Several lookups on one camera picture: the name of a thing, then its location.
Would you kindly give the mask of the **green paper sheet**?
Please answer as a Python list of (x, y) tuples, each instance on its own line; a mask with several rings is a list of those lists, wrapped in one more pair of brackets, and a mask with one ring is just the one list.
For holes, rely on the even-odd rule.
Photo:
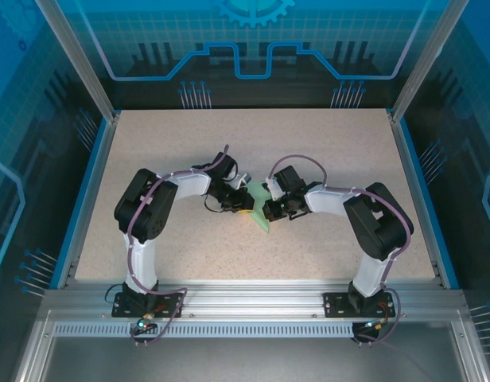
[(254, 199), (254, 207), (251, 212), (251, 217), (259, 225), (259, 227), (266, 233), (270, 231), (270, 222), (265, 217), (263, 207), (269, 199), (271, 199), (270, 192), (267, 191), (261, 181), (251, 181), (247, 184), (247, 191)]

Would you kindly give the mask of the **grey metal shelf panel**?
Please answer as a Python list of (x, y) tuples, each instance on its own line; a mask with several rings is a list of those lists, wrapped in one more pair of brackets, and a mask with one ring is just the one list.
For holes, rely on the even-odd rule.
[(465, 382), (443, 330), (414, 327), (389, 345), (347, 339), (59, 338), (42, 382)]

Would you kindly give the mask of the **long aluminium mounting rail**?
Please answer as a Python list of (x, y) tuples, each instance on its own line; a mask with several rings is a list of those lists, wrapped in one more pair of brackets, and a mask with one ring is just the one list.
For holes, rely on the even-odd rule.
[[(188, 294), (182, 310), (185, 322), (200, 321), (321, 321), (322, 295), (345, 292), (345, 280), (182, 280)], [(111, 304), (107, 283), (69, 283), (48, 290), (38, 310), (52, 321), (108, 321)], [(399, 294), (402, 322), (451, 322), (469, 317), (461, 290), (448, 290), (433, 280), (392, 283)]]

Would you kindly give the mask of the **blue printed enclosure panel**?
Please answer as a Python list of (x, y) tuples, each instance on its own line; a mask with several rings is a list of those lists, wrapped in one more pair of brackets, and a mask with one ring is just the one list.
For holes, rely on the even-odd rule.
[(117, 109), (391, 107), (438, 0), (62, 0)]

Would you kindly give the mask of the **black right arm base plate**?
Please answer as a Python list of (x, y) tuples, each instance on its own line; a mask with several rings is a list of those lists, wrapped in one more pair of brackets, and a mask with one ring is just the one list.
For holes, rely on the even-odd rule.
[(323, 293), (326, 318), (395, 318), (396, 310), (392, 294), (380, 291), (362, 298), (345, 293)]

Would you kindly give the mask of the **aluminium side rail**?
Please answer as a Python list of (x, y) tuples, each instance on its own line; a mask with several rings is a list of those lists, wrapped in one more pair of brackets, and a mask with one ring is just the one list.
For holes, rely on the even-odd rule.
[(99, 128), (49, 284), (51, 290), (65, 288), (72, 263), (82, 253), (118, 121), (118, 117), (114, 122), (103, 120)]
[(391, 116), (390, 123), (431, 262), (435, 265), (440, 284), (445, 289), (458, 290), (461, 286), (407, 124), (404, 119), (395, 122)]

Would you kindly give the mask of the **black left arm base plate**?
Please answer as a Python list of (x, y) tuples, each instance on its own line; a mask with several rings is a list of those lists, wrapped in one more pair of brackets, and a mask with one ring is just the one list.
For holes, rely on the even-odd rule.
[(155, 318), (169, 318), (183, 297), (182, 293), (155, 295), (119, 292), (115, 296), (113, 318), (142, 318), (152, 314)]

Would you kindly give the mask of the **aluminium frame post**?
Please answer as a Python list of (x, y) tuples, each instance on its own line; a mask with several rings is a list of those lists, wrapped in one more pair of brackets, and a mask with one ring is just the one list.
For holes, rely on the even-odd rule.
[(35, 0), (49, 27), (59, 41), (84, 87), (101, 115), (109, 123), (115, 121), (115, 109), (109, 100), (88, 57), (56, 0)]
[(441, 17), (414, 66), (413, 71), (409, 75), (399, 97), (395, 101), (390, 115), (390, 121), (392, 123), (400, 123), (401, 118), (404, 116), (407, 108), (410, 106), (419, 88), (422, 86), (422, 83), (432, 68), (435, 60), (441, 54), (445, 43), (468, 3), (469, 0), (448, 1), (446, 8), (442, 12)]

